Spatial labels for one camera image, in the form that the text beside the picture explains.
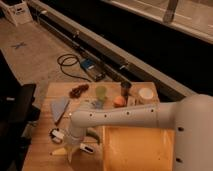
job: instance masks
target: power cord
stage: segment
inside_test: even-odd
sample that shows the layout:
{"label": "power cord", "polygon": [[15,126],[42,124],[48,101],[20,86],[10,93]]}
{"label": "power cord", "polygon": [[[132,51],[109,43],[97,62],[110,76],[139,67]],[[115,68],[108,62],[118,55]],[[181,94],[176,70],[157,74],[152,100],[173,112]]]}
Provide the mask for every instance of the power cord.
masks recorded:
{"label": "power cord", "polygon": [[[75,59],[75,61],[73,63],[71,63],[71,64],[65,63],[65,62],[67,62],[70,59]],[[79,65],[80,65],[80,60],[79,60],[77,55],[71,54],[71,53],[61,55],[61,56],[59,56],[57,58],[57,63],[60,65],[61,72],[64,73],[65,75],[67,75],[69,77],[73,77],[73,78],[79,78],[79,79],[82,79],[82,80],[86,80],[88,82],[92,82],[91,80],[89,80],[89,79],[87,79],[85,77],[71,75],[71,74],[69,74],[69,73],[64,71],[63,67],[71,67],[73,65],[76,65],[77,63],[79,63]]]}

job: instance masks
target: cup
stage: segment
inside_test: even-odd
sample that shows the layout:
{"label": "cup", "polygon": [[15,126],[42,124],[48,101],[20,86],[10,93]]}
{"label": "cup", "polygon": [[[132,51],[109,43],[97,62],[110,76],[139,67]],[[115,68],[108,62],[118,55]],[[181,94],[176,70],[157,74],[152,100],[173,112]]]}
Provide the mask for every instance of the cup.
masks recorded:
{"label": "cup", "polygon": [[104,102],[106,100],[106,91],[107,91],[106,87],[97,86],[95,89],[97,100]]}

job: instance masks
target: small box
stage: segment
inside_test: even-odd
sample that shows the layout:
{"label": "small box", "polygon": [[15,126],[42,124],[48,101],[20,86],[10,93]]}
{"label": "small box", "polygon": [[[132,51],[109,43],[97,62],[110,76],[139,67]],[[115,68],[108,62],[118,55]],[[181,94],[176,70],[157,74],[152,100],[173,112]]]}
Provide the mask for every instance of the small box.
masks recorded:
{"label": "small box", "polygon": [[15,26],[33,20],[27,3],[24,1],[22,1],[22,3],[10,6],[0,0],[0,7],[2,8],[5,17]]}
{"label": "small box", "polygon": [[105,72],[90,59],[81,61],[80,66],[94,81],[100,81],[106,75]]}

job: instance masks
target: chair leg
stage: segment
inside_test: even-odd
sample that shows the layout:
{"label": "chair leg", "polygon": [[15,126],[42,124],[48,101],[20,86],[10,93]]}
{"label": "chair leg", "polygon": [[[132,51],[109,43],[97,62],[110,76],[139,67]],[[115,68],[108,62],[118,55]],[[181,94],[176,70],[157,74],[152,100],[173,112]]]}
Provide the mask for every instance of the chair leg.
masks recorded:
{"label": "chair leg", "polygon": [[40,109],[38,109],[35,106],[31,106],[30,111],[29,111],[29,116],[27,118],[28,121],[37,121],[40,116]]}

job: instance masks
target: black chair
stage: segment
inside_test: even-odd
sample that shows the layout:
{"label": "black chair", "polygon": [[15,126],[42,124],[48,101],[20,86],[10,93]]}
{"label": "black chair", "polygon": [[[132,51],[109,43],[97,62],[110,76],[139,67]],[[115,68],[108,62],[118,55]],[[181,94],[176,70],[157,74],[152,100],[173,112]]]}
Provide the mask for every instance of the black chair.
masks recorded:
{"label": "black chair", "polygon": [[32,105],[36,84],[20,85],[0,50],[0,170],[12,162],[22,169],[21,149],[27,149],[29,139],[22,133],[29,121],[39,118],[40,110]]}

